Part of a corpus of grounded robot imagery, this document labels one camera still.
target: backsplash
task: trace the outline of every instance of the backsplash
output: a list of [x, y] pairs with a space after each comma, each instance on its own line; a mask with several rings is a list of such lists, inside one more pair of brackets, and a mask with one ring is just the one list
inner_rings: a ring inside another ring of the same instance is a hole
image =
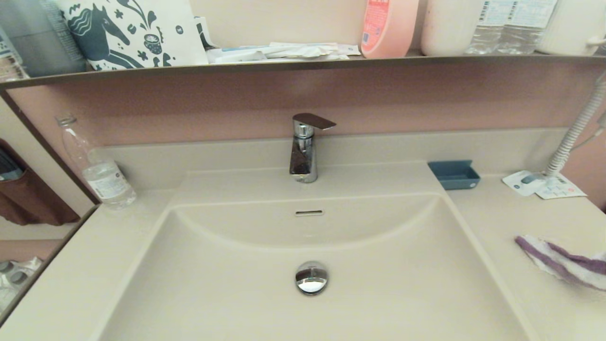
[[[299, 112], [337, 122], [326, 135], [567, 127], [599, 71], [595, 65], [468, 62], [147, 76], [9, 92], [64, 155], [53, 118], [64, 111], [105, 145], [289, 137], [291, 117]], [[606, 150], [600, 141], [574, 154], [564, 174], [603, 206]], [[591, 157], [598, 153], [605, 157]]]

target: purple striped cloth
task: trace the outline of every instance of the purple striped cloth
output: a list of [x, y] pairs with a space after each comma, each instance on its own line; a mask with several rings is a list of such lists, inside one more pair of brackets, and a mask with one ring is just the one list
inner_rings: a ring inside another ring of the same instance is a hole
[[594, 258], [572, 255], [530, 235], [518, 236], [516, 243], [543, 271], [572, 284], [606, 291], [606, 252]]

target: sink drain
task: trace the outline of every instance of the sink drain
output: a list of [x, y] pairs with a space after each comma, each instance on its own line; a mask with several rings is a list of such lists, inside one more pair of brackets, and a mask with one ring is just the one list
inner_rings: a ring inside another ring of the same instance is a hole
[[303, 263], [297, 270], [295, 283], [303, 294], [318, 295], [328, 284], [326, 267], [315, 261]]

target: white sink basin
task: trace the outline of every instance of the white sink basin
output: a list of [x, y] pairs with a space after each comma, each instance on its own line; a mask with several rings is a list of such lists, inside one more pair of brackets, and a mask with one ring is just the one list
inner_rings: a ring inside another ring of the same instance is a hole
[[419, 194], [172, 208], [100, 340], [528, 338], [446, 197]]

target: faucet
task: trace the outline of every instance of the faucet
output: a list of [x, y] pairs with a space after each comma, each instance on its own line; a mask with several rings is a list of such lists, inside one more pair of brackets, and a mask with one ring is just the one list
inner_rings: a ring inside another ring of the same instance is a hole
[[314, 128], [330, 129], [337, 124], [312, 113], [293, 116], [293, 150], [290, 154], [290, 175], [300, 183], [312, 183], [318, 179], [316, 149], [313, 145]]

